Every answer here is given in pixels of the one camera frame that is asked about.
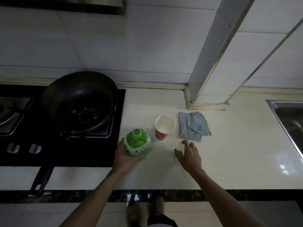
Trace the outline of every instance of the paper cup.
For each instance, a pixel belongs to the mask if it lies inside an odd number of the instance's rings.
[[[156,138],[159,140],[163,140],[164,137],[172,133],[175,129],[175,121],[168,115],[160,115],[156,121]]]

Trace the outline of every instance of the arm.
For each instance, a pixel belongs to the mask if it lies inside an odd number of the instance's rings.
[[[221,224],[224,227],[229,226],[254,226],[264,227],[247,210],[245,210],[237,200],[227,193],[222,187],[207,176],[201,168],[201,157],[198,149],[193,143],[188,144],[183,140],[184,156],[181,156],[177,149],[175,155],[182,167],[193,177],[201,187],[205,197],[217,214]]]
[[[115,152],[112,170],[89,196],[65,219],[60,227],[95,227],[116,183],[142,156],[130,157],[123,139]]]

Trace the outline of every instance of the stove knob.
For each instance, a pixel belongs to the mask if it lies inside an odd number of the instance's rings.
[[[31,148],[29,149],[29,152],[32,154],[38,154],[41,151],[41,149],[42,149],[42,146],[33,143],[31,145]]]
[[[14,145],[13,143],[10,143],[9,146],[6,149],[7,153],[15,154],[20,150],[20,145]]]

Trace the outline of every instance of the kitchen countertop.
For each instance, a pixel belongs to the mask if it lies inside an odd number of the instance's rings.
[[[303,189],[303,160],[290,142],[266,99],[303,100],[303,95],[236,93],[226,111],[201,110],[212,132],[194,142],[202,167],[224,189]],[[120,137],[145,128],[151,151],[115,189],[199,189],[174,156],[182,149],[178,113],[190,113],[180,90],[127,88]],[[160,114],[176,128],[163,141],[154,135]],[[92,190],[111,168],[55,167],[46,190]],[[39,167],[0,167],[0,190],[29,190]]]

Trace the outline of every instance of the bottle opening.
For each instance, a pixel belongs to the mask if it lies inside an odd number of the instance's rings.
[[[141,130],[140,129],[135,129],[135,130],[133,130],[133,132],[132,132],[132,136],[134,137],[134,138],[140,138],[141,136],[142,136],[142,132],[141,132]]]

